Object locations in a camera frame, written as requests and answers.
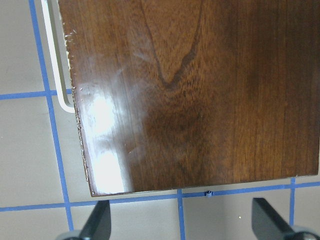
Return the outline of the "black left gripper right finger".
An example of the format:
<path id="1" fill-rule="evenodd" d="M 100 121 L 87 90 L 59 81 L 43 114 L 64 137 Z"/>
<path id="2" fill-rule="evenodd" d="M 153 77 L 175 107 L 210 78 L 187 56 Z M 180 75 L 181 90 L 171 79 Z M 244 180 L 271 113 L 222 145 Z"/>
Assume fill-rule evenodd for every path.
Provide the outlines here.
<path id="1" fill-rule="evenodd" d="M 252 199 L 251 227 L 258 240 L 300 239 L 265 198 Z"/>

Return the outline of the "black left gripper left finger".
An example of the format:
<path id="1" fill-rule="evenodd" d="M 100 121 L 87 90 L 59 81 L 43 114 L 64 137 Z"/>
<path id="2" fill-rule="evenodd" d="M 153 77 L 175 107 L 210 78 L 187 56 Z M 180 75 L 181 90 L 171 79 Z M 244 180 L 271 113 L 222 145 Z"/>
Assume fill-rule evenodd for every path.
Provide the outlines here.
<path id="1" fill-rule="evenodd" d="M 79 240 L 109 240 L 110 236 L 110 201 L 98 201 L 77 238 Z"/>

